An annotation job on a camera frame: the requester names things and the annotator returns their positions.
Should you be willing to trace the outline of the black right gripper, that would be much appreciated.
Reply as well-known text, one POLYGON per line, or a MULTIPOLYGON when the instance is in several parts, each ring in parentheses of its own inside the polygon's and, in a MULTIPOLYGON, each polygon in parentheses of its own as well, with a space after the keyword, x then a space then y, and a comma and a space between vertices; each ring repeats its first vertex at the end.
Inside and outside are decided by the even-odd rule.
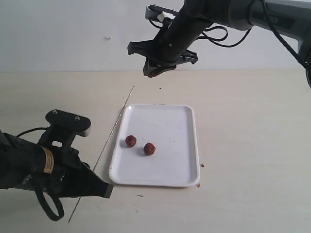
POLYGON ((197 53, 188 50, 196 40, 198 29, 194 22, 176 17, 165 18, 162 27, 152 40, 130 42, 127 47, 129 55, 139 54, 146 57, 143 75, 156 70, 158 75, 176 69, 176 65, 183 63, 195 64, 197 53))

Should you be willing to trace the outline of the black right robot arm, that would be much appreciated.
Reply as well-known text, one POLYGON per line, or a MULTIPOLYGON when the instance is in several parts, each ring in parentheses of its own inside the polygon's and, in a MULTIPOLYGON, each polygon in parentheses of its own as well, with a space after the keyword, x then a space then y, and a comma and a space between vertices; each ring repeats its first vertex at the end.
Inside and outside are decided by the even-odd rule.
POLYGON ((180 64, 196 63, 189 50, 196 40, 207 39, 213 28, 232 28, 249 34, 254 26, 275 37, 311 77, 311 5, 290 0, 187 0, 179 11, 148 5, 145 18, 161 23, 152 40, 130 42, 129 55, 145 57, 143 74, 155 77, 180 64))

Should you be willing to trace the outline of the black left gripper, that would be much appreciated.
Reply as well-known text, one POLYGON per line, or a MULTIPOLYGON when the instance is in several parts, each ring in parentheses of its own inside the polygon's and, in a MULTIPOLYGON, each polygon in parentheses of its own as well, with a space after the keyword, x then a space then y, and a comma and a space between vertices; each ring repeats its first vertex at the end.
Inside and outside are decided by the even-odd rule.
POLYGON ((38 143, 19 139, 32 155, 25 163, 31 178, 25 178, 19 189, 34 191, 32 182, 37 181, 39 189, 47 192, 52 187, 60 198, 102 197, 109 199, 113 185, 104 182, 90 166, 82 162, 79 151, 72 148, 75 137, 85 136, 84 128, 45 128, 38 143))

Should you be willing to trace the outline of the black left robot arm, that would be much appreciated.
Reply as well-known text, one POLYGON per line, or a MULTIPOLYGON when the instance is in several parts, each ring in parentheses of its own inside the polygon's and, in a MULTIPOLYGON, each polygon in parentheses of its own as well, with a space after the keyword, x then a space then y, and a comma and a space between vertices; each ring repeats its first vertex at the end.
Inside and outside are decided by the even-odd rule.
POLYGON ((96 196, 110 198, 113 185, 104 182, 80 160, 79 151, 71 147, 74 137, 45 132, 37 144, 0 134, 1 189, 34 188, 26 180, 34 178, 44 192, 51 186, 59 198, 96 196))

